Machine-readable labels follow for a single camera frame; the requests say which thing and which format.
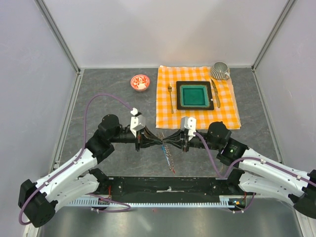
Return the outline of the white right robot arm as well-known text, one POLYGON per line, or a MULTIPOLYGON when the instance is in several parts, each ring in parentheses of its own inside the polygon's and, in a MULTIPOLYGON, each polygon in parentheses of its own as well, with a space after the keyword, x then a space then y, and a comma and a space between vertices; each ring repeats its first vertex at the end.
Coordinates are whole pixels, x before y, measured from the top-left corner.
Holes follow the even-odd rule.
POLYGON ((181 128, 163 142, 184 152, 190 147, 204 148, 208 153, 217 150, 217 159, 228 166, 219 177, 226 180, 231 194, 243 191, 273 197, 307 217, 316 217, 316 171, 301 171, 259 154, 231 138, 223 122, 213 122, 206 133, 200 133, 193 117, 184 118, 181 128))

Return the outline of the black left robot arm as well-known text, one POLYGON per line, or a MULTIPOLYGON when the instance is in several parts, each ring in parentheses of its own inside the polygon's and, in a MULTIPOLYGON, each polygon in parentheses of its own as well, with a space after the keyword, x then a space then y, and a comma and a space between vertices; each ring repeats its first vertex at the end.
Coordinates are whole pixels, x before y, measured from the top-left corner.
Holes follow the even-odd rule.
POLYGON ((21 184, 20 224, 41 227, 69 202, 93 192, 104 194, 107 176, 96 165, 114 152, 113 143, 133 143, 139 150, 161 145, 162 140, 148 130, 140 113, 131 117, 127 127, 122 127, 116 115, 104 116, 93 136, 84 139, 83 148, 70 160, 35 182, 27 179, 21 184))

